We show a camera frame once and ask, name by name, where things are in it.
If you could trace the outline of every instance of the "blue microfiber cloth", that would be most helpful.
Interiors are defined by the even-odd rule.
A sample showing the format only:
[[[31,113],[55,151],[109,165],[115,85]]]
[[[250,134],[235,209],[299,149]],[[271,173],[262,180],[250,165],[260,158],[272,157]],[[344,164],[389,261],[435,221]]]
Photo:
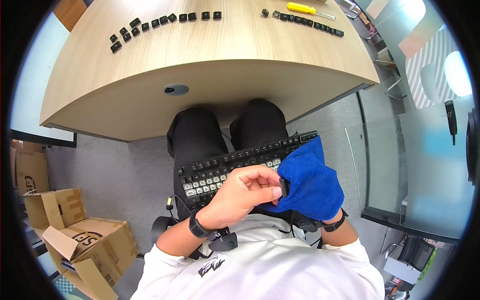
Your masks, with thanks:
[[[290,182],[287,197],[278,206],[265,203],[259,207],[279,213],[294,209],[315,220],[330,220],[343,204],[342,188],[336,171],[325,165],[320,136],[290,153],[278,167],[278,174]]]

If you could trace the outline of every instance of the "black pants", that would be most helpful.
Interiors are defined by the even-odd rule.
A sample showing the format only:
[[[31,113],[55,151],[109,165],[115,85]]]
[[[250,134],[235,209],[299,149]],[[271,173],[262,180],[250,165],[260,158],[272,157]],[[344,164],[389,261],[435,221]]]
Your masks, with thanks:
[[[235,150],[261,146],[288,138],[282,111],[263,99],[248,102],[230,124],[232,145]],[[215,115],[204,108],[190,108],[179,112],[167,133],[168,153],[177,167],[196,163],[228,153]],[[173,176],[174,192],[185,200],[183,187],[177,174]],[[190,216],[182,202],[176,201],[180,221]],[[291,211],[271,213],[261,208],[251,212],[275,216],[290,222]]]

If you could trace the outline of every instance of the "yellow screwdriver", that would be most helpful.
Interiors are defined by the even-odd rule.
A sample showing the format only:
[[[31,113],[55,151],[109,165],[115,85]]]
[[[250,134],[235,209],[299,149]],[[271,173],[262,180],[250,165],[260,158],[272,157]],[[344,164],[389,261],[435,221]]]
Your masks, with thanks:
[[[309,7],[308,5],[303,5],[303,4],[298,4],[298,3],[293,3],[289,2],[287,4],[287,8],[291,11],[296,11],[296,12],[306,12],[306,13],[311,13],[311,14],[316,14],[318,16],[325,16],[329,17],[335,20],[335,17],[323,12],[317,12],[314,7]]]

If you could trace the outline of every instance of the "keyboard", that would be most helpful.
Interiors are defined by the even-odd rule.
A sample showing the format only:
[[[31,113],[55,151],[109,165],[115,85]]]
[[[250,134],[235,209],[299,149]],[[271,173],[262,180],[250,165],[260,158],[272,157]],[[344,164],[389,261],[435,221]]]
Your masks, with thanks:
[[[295,134],[285,140],[212,157],[177,168],[183,186],[187,209],[193,212],[205,207],[236,168],[267,166],[277,171],[283,159],[318,135],[317,131]]]

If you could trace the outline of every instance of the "person's right hand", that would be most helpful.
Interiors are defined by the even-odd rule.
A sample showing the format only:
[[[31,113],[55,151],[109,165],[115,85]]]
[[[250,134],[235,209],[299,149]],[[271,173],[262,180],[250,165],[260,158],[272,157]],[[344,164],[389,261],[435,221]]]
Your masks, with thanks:
[[[196,218],[207,230],[235,225],[255,206],[282,196],[279,179],[277,172],[265,166],[237,168]]]

